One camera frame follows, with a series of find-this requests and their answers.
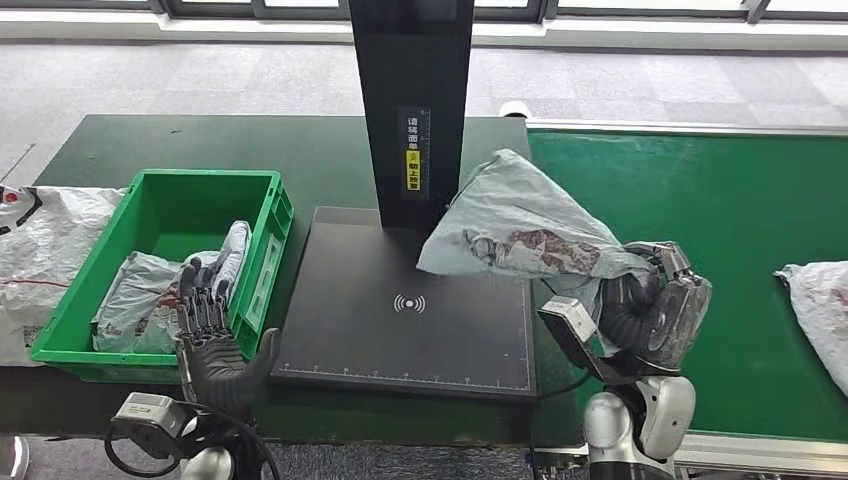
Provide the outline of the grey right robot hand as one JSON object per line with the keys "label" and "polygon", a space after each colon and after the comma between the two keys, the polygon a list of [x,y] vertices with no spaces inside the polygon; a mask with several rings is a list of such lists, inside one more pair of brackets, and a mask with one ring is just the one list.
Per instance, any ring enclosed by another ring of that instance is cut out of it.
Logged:
{"label": "grey right robot hand", "polygon": [[624,250],[651,269],[603,283],[600,333],[643,375],[677,375],[698,335],[712,293],[674,242],[630,242]]}

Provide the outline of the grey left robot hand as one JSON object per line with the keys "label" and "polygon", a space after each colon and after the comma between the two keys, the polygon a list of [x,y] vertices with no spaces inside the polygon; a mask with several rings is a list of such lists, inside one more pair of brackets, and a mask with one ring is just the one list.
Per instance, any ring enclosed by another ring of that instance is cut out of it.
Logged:
{"label": "grey left robot hand", "polygon": [[197,256],[177,282],[175,352],[185,398],[227,414],[248,410],[279,357],[278,328],[269,328],[246,360],[230,328],[229,282],[213,283],[214,271]]}

